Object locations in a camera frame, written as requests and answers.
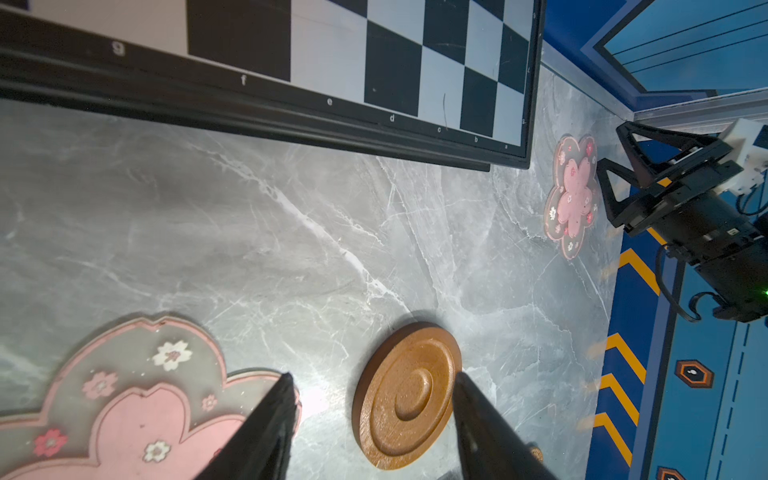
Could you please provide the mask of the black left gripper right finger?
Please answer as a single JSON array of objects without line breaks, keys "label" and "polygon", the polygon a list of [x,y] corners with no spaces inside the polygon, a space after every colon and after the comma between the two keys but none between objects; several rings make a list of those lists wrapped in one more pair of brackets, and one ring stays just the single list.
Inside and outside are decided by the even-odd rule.
[{"label": "black left gripper right finger", "polygon": [[463,478],[554,477],[464,372],[456,375],[452,404]]}]

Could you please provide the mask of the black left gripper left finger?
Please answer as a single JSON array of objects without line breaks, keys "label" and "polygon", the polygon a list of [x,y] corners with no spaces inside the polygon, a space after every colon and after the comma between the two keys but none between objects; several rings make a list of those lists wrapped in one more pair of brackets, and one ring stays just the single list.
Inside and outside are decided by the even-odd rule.
[{"label": "black left gripper left finger", "polygon": [[282,374],[199,479],[287,477],[299,405],[291,374]]}]

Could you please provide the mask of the pink flower coaster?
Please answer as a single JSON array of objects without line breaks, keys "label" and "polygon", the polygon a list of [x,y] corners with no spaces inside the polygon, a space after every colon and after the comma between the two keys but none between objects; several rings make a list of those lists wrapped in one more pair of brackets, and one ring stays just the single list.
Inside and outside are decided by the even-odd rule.
[{"label": "pink flower coaster", "polygon": [[558,243],[567,260],[575,259],[586,231],[599,209],[595,139],[566,135],[558,142],[553,158],[554,185],[545,204],[544,229]]},{"label": "pink flower coaster", "polygon": [[228,371],[202,327],[138,317],[87,342],[41,409],[1,419],[5,479],[193,479],[279,379]]}]

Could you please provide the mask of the brown wooden round coaster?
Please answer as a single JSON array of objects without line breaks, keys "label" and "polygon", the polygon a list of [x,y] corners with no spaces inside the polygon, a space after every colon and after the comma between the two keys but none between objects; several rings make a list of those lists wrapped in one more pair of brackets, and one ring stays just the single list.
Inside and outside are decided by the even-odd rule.
[{"label": "brown wooden round coaster", "polygon": [[461,370],[457,341],[432,322],[405,325],[377,347],[351,407],[354,438],[374,467],[403,468],[435,443],[451,419]]}]

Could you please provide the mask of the tan rattan round coaster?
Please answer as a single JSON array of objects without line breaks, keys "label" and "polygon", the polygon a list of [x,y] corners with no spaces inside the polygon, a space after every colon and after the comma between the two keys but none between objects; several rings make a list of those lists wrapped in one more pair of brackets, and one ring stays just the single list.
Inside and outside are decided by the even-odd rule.
[{"label": "tan rattan round coaster", "polygon": [[530,451],[531,455],[532,455],[532,456],[533,456],[535,459],[537,459],[537,460],[538,460],[539,462],[541,462],[541,463],[543,463],[543,462],[544,462],[543,453],[542,453],[541,449],[540,449],[540,448],[539,448],[539,447],[538,447],[536,444],[534,444],[534,443],[530,443],[530,444],[528,445],[528,449],[529,449],[529,451]]}]

